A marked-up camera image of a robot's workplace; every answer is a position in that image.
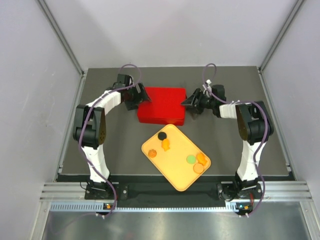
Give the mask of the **orange fish cookie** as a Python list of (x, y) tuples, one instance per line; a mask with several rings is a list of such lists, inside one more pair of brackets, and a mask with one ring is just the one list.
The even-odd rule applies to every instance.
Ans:
[(166, 152), (170, 149), (170, 141), (169, 139), (165, 138), (161, 141), (161, 147)]
[(208, 160), (206, 158), (206, 156), (200, 152), (196, 155), (196, 160), (199, 164), (201, 164), (203, 167), (206, 167), (208, 164)]

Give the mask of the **yellow tray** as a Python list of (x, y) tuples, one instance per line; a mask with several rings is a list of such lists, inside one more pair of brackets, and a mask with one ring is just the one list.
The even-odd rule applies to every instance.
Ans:
[[(167, 151), (162, 149), (162, 141), (158, 139), (159, 132), (165, 132), (170, 141), (170, 149)], [(151, 149), (157, 152), (154, 158), (148, 157), (148, 151)], [(211, 166), (210, 158), (173, 124), (167, 124), (143, 143), (141, 151), (168, 182), (180, 192), (186, 191)], [(194, 172), (197, 160), (195, 164), (187, 163), (187, 156), (196, 157), (198, 153), (203, 153), (208, 160), (202, 174)]]

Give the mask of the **aluminium frame right post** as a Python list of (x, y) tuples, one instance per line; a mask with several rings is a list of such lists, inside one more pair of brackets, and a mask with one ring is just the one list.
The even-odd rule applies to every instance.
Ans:
[(295, 18), (299, 14), (299, 12), (302, 9), (305, 2), (306, 2), (305, 0), (296, 0), (294, 2), (294, 5), (291, 8), (288, 16), (285, 18), (285, 21), (284, 21), (283, 25), (281, 26), (279, 33), (277, 34), (276, 38), (274, 39), (271, 47), (269, 48), (266, 56), (264, 57), (261, 65), (257, 68), (259, 74), (262, 74), (263, 71), (268, 66), (270, 60), (274, 56), (276, 50), (278, 49), (279, 45), (283, 41), (286, 33), (290, 29), (291, 25), (293, 24)]

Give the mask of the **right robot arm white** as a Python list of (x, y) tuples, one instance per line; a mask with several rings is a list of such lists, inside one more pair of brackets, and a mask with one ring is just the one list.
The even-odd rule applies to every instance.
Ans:
[(263, 101), (227, 101), (225, 88), (217, 84), (197, 88), (181, 105), (192, 114), (200, 115), (205, 109), (221, 119), (235, 119), (242, 139), (240, 165), (231, 186), (223, 187), (221, 196), (231, 201), (245, 198), (258, 188), (259, 162), (263, 148), (274, 133), (274, 125)]

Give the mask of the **orange swirl cookie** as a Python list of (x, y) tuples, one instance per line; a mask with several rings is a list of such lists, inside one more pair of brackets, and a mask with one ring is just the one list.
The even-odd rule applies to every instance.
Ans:
[(157, 156), (157, 151), (155, 149), (150, 149), (147, 153), (149, 158), (155, 158)]

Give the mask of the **black sandwich cookie top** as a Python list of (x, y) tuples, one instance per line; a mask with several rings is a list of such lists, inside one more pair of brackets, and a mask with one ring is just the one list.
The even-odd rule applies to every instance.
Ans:
[(159, 132), (159, 133), (158, 133), (157, 137), (158, 137), (158, 139), (159, 139), (160, 141), (163, 141), (163, 140), (165, 140), (165, 139), (167, 138), (167, 134), (162, 131), (162, 132)]

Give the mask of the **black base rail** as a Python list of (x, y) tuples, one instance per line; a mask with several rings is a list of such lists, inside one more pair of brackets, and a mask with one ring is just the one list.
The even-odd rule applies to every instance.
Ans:
[(91, 180), (81, 185), (86, 200), (117, 199), (119, 208), (223, 207), (225, 201), (249, 201), (262, 196), (262, 188), (238, 191), (233, 176), (202, 175), (185, 191), (176, 190), (162, 175), (113, 175), (112, 187), (97, 187)]

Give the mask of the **red box lid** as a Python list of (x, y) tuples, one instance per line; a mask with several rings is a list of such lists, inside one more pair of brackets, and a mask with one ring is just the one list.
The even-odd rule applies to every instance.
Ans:
[(186, 112), (186, 108), (181, 105), (187, 98), (187, 91), (181, 87), (151, 87), (145, 88), (151, 102), (142, 102), (138, 106), (138, 111), (148, 112)]

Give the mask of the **aluminium frame post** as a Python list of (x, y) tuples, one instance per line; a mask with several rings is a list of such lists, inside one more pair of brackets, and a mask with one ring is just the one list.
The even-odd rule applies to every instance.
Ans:
[(296, 0), (294, 2), (294, 5), (291, 8), (288, 16), (285, 18), (285, 21), (284, 21), (283, 25), (281, 26), (279, 33), (277, 34), (276, 38), (274, 39), (271, 47), (269, 48), (266, 56), (264, 57), (261, 65), (257, 68), (259, 74), (262, 74), (263, 71), (268, 66), (270, 60), (274, 56), (276, 50), (278, 49), (279, 45), (283, 41), (286, 33), (290, 29), (291, 25), (293, 24), (295, 18), (299, 14), (299, 12), (302, 9), (305, 2), (306, 2), (305, 0)]
[(79, 75), (82, 77), (85, 74), (85, 71), (81, 67), (79, 61), (77, 60), (70, 44), (68, 43), (67, 38), (65, 37), (63, 31), (61, 30), (58, 22), (56, 21), (52, 11), (50, 10), (47, 2), (45, 0), (35, 0), (35, 2), (38, 4), (40, 10), (44, 14), (45, 18), (47, 19), (50, 27), (52, 28), (53, 32), (55, 33), (58, 41), (60, 42), (62, 48), (68, 55), (69, 59), (71, 60), (74, 68), (79, 73)]

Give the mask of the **round dotted biscuit right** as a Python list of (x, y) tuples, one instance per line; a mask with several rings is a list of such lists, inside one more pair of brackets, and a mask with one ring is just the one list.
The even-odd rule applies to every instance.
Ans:
[(196, 163), (193, 166), (193, 170), (196, 174), (202, 174), (205, 170), (204, 166), (201, 163)]

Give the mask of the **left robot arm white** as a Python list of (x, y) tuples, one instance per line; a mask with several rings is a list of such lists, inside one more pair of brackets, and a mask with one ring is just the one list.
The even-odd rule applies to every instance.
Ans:
[(116, 82), (101, 96), (76, 107), (72, 135), (80, 152), (84, 154), (90, 171), (85, 188), (86, 200), (106, 200), (115, 196), (104, 155), (106, 115), (122, 103), (131, 111), (150, 100), (140, 80), (134, 83), (132, 76), (119, 73)]

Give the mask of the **red cookie box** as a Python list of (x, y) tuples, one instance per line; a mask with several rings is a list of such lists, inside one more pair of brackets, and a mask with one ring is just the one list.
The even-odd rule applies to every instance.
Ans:
[(140, 123), (183, 126), (186, 113), (181, 112), (160, 112), (160, 111), (138, 111), (137, 117)]

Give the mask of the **aluminium frame left post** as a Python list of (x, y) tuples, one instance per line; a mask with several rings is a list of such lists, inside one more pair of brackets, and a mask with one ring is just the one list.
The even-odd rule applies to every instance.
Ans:
[(63, 31), (61, 30), (58, 22), (56, 21), (52, 11), (50, 10), (47, 2), (45, 0), (35, 0), (35, 2), (38, 4), (40, 10), (44, 14), (45, 18), (47, 19), (50, 27), (52, 28), (53, 32), (55, 33), (58, 41), (60, 42), (62, 48), (68, 55), (69, 59), (71, 60), (74, 68), (79, 73), (79, 75), (82, 77), (85, 74), (85, 71), (81, 67), (79, 61), (77, 60), (70, 44), (68, 43), (67, 38), (65, 37)]

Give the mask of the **orange fish cookie right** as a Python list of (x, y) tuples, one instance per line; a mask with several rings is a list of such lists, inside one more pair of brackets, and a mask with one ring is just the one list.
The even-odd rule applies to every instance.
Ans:
[(208, 164), (208, 160), (206, 158), (206, 156), (200, 152), (196, 155), (196, 160), (199, 164), (201, 164), (203, 167), (206, 167)]

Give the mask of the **orange fish cookie left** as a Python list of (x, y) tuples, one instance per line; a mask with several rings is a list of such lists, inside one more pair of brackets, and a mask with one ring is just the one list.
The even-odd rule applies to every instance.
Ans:
[(170, 141), (169, 139), (165, 138), (161, 141), (161, 147), (166, 152), (170, 149)]

